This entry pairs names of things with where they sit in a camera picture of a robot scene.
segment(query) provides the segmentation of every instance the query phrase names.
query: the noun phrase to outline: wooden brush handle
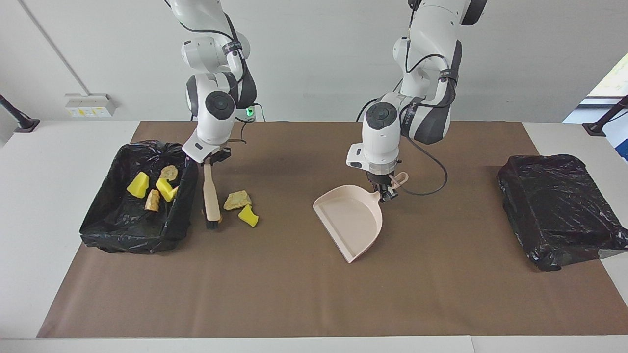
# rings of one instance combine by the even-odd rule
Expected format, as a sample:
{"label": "wooden brush handle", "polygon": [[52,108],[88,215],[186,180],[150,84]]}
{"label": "wooden brush handle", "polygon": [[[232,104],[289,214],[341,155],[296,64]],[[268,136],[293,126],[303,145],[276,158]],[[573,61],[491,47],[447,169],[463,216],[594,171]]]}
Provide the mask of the wooden brush handle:
{"label": "wooden brush handle", "polygon": [[205,173],[205,181],[203,183],[203,198],[205,200],[205,215],[210,222],[218,222],[220,220],[220,205],[218,204],[218,195],[216,194],[216,186],[212,179],[212,166],[209,163],[203,165]]}

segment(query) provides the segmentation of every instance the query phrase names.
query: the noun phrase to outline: window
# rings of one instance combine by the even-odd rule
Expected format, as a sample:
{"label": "window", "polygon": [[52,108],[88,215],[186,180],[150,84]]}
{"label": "window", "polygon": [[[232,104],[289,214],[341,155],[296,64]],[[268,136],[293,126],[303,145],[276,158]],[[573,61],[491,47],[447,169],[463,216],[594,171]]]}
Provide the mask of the window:
{"label": "window", "polygon": [[591,91],[589,98],[623,97],[628,94],[628,54]]}

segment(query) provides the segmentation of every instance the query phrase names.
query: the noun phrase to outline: black stand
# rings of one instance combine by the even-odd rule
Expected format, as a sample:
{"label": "black stand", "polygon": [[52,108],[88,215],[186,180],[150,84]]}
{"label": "black stand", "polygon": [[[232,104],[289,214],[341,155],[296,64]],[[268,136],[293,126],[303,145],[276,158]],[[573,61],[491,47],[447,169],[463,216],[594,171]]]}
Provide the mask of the black stand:
{"label": "black stand", "polygon": [[0,94],[0,106],[3,106],[18,122],[18,128],[15,129],[16,133],[32,133],[33,130],[39,124],[39,119],[31,119],[26,114],[19,111],[17,108],[11,105],[3,95]]}
{"label": "black stand", "polygon": [[613,119],[620,111],[625,109],[628,106],[628,95],[622,98],[613,108],[604,114],[600,120],[596,122],[583,122],[582,126],[584,126],[585,131],[591,136],[603,136],[606,137],[606,134],[602,131],[604,125]]}

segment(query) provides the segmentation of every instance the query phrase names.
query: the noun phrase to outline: wall socket box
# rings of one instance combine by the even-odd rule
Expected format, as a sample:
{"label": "wall socket box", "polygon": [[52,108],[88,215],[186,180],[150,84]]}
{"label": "wall socket box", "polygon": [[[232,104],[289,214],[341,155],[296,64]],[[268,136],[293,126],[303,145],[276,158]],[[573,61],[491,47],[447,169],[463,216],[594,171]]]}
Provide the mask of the wall socket box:
{"label": "wall socket box", "polygon": [[72,117],[112,117],[116,107],[107,95],[67,95],[65,110]]}

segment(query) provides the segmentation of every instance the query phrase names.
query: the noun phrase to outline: blue object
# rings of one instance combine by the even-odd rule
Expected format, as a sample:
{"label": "blue object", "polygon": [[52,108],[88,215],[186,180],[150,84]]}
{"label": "blue object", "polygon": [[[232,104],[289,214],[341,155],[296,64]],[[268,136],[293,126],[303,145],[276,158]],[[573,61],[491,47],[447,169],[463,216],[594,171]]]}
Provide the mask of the blue object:
{"label": "blue object", "polygon": [[619,146],[615,147],[615,149],[620,156],[624,157],[624,159],[628,161],[628,139],[620,143]]}

